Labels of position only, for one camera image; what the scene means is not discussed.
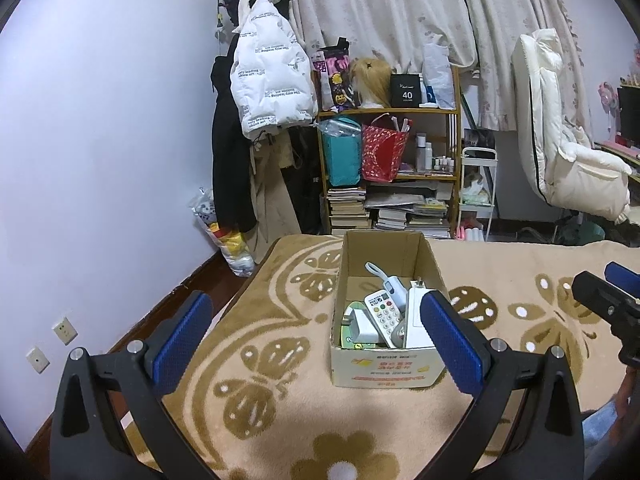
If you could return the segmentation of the brown cardboard box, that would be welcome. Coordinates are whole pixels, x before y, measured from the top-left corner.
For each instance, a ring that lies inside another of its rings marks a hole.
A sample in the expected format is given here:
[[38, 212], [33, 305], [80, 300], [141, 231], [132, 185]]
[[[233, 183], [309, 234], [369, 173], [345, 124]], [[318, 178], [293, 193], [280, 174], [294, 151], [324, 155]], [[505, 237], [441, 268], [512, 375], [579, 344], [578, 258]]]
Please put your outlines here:
[[344, 236], [330, 338], [334, 386], [423, 389], [445, 370], [420, 321], [426, 292], [446, 292], [431, 245], [415, 232]]

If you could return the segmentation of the cream down coat on chair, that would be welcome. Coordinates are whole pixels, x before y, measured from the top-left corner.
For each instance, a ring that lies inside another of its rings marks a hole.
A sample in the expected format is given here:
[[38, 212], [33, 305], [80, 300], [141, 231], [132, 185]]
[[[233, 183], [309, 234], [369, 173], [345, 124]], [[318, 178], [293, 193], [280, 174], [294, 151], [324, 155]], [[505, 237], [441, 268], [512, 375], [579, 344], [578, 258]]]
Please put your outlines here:
[[512, 68], [518, 149], [533, 191], [549, 206], [626, 221], [631, 168], [620, 157], [593, 148], [584, 128], [565, 117], [556, 31], [519, 36]]

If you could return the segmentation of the white metal trolley cart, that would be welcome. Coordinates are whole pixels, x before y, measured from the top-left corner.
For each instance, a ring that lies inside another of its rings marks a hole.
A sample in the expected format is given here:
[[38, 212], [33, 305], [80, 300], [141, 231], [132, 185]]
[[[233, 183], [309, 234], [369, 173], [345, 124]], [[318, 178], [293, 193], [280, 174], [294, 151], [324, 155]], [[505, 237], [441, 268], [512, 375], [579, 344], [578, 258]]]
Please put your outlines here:
[[461, 152], [456, 237], [487, 242], [494, 217], [498, 154], [492, 148], [464, 148]]

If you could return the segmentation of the white remote control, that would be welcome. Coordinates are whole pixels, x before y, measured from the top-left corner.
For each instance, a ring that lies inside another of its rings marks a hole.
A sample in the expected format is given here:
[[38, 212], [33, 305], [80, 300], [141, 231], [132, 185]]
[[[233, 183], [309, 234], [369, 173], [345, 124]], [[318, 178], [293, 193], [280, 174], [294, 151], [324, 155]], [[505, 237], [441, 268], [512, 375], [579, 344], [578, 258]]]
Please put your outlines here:
[[388, 292], [381, 289], [365, 296], [364, 306], [386, 346], [392, 349], [404, 348], [401, 337], [404, 317]]

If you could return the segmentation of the white power adapter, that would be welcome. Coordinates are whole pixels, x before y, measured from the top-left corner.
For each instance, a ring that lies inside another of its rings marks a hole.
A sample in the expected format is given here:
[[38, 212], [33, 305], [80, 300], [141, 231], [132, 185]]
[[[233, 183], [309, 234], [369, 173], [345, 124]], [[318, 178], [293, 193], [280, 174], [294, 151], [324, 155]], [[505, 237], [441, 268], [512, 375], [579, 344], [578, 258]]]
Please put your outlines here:
[[362, 309], [350, 309], [348, 312], [350, 336], [355, 344], [378, 344], [381, 336], [369, 315]]

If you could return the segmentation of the plastic bag with snacks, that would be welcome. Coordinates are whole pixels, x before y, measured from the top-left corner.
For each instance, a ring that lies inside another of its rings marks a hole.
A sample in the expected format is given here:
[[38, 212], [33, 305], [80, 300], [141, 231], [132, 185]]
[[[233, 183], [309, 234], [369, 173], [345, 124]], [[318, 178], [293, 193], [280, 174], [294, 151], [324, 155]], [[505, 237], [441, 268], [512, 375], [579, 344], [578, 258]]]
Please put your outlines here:
[[255, 270], [254, 259], [241, 233], [224, 228], [218, 222], [213, 190], [200, 188], [191, 200], [190, 209], [196, 224], [221, 252], [231, 272], [239, 278], [249, 278]]

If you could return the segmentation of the wooden bookshelf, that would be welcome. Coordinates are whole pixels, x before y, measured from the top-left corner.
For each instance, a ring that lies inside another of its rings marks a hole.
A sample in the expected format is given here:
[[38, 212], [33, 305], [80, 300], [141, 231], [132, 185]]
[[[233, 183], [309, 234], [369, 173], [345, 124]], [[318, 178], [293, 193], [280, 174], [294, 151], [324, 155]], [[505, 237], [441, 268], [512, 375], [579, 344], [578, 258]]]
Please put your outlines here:
[[333, 235], [392, 226], [384, 209], [431, 211], [450, 233], [461, 140], [457, 74], [442, 108], [419, 74], [396, 74], [375, 58], [331, 70], [334, 103], [318, 115], [322, 205]]

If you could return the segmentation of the red patterned gift bag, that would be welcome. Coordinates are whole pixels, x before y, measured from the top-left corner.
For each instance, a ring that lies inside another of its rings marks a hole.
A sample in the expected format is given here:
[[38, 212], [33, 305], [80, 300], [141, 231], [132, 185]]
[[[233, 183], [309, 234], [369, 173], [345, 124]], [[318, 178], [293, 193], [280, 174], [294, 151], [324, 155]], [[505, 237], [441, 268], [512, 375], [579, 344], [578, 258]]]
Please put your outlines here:
[[384, 113], [362, 129], [361, 175], [364, 180], [390, 183], [396, 179], [408, 141], [395, 115]]

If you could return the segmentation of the stack of books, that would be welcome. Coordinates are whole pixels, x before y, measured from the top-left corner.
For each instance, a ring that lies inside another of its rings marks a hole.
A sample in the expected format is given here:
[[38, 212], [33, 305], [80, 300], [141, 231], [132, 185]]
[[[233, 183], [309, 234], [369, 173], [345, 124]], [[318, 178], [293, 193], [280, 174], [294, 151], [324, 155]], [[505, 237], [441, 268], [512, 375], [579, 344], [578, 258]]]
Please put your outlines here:
[[370, 229], [372, 221], [364, 202], [367, 192], [360, 186], [330, 188], [326, 194], [332, 235], [342, 236], [349, 230]]

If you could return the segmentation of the black hanging coat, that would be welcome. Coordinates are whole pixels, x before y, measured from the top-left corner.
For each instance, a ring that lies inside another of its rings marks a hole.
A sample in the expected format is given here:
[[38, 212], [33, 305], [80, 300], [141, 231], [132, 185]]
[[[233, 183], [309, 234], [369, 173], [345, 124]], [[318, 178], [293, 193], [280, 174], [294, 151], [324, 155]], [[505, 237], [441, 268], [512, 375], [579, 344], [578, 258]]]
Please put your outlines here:
[[230, 79], [238, 39], [234, 32], [228, 52], [216, 57], [210, 74], [217, 95], [212, 127], [213, 192], [221, 227], [248, 233], [257, 224], [250, 188], [250, 141], [242, 133]]

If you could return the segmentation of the black box marked 40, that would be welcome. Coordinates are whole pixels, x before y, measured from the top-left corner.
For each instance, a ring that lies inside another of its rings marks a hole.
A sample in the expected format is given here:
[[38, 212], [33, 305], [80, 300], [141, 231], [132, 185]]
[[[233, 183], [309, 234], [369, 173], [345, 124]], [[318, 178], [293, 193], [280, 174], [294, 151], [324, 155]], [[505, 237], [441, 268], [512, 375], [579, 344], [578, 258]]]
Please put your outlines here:
[[418, 74], [390, 75], [390, 105], [393, 108], [418, 108], [422, 90]]

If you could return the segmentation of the blonde wig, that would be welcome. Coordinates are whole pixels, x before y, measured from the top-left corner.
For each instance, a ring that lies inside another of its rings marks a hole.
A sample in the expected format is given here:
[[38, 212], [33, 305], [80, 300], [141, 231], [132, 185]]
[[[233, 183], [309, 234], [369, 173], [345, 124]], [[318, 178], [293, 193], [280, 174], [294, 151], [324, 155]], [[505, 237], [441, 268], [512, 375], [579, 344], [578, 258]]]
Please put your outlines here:
[[392, 68], [379, 58], [357, 58], [350, 74], [360, 108], [389, 108]]

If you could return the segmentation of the beige trench coat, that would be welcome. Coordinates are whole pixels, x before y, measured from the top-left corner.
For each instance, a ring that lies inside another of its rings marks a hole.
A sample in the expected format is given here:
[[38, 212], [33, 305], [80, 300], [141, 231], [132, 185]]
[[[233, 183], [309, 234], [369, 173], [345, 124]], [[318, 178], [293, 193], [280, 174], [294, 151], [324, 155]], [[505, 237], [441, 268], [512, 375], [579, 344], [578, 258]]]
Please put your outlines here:
[[265, 136], [250, 148], [250, 196], [256, 226], [244, 235], [256, 264], [264, 260], [280, 237], [300, 233], [298, 219], [282, 169], [293, 168], [288, 133]]

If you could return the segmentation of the lower wall socket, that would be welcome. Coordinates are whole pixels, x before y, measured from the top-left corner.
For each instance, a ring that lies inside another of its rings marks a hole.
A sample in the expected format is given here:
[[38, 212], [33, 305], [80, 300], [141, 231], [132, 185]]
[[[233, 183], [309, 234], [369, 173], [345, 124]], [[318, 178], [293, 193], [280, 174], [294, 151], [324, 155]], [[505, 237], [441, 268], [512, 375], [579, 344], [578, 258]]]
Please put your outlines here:
[[42, 374], [50, 365], [49, 359], [37, 346], [32, 347], [27, 352], [26, 360], [37, 374]]

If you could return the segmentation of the upper wall socket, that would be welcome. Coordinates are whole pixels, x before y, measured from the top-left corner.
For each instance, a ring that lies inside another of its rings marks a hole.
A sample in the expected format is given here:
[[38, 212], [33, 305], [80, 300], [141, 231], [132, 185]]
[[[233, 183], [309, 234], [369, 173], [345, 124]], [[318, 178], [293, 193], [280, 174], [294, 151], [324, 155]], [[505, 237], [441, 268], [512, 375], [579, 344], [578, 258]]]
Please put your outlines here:
[[52, 330], [64, 346], [68, 346], [78, 335], [76, 328], [68, 318], [62, 318], [56, 322]]

